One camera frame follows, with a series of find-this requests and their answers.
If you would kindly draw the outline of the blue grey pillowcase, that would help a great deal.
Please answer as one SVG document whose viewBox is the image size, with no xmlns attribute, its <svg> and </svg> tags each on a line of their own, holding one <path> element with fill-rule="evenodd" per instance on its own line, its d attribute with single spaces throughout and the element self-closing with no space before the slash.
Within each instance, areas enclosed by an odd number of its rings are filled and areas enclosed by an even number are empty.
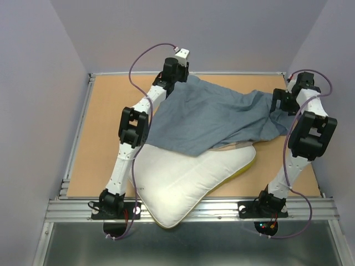
<svg viewBox="0 0 355 266">
<path fill-rule="evenodd" d="M 280 109 L 270 112 L 271 103 L 271 93 L 243 94 L 190 76 L 157 108 L 146 143 L 199 156 L 231 143 L 271 141 L 293 120 Z"/>
</svg>

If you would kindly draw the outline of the white pillow yellow edge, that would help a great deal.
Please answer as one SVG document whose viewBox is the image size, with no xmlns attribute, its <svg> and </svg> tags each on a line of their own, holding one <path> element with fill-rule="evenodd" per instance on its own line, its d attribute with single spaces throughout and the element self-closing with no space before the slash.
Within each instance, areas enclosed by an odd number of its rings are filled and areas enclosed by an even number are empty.
<svg viewBox="0 0 355 266">
<path fill-rule="evenodd" d="M 129 179 L 154 221 L 170 229 L 209 192 L 248 170 L 255 157 L 251 144 L 207 150 L 196 157 L 145 145 Z"/>
</svg>

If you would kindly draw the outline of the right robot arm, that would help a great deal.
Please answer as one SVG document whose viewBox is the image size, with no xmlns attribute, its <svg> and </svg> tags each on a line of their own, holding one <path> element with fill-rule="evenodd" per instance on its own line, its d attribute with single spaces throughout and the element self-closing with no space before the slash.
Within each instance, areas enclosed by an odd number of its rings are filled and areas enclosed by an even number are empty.
<svg viewBox="0 0 355 266">
<path fill-rule="evenodd" d="M 282 167 L 276 177 L 260 192 L 255 210 L 261 217 L 276 218 L 286 208 L 286 199 L 294 192 L 293 184 L 316 158 L 323 156 L 337 127 L 322 105 L 325 94 L 316 86 L 311 69 L 290 75 L 285 90 L 275 89 L 270 111 L 281 109 L 294 120 L 286 134 L 282 151 Z"/>
</svg>

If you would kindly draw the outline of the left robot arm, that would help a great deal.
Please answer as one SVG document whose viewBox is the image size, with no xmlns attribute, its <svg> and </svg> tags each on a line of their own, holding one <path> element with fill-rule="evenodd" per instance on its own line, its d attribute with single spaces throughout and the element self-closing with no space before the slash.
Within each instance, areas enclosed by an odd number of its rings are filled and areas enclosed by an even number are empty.
<svg viewBox="0 0 355 266">
<path fill-rule="evenodd" d="M 187 57 L 175 55 L 164 61 L 149 91 L 132 107 L 122 110 L 119 125 L 118 156 L 105 189 L 98 202 L 90 203 L 92 219 L 118 219 L 125 216 L 124 197 L 129 172 L 139 149 L 145 144 L 153 111 L 173 92 L 175 83 L 185 83 L 189 75 Z"/>
</svg>

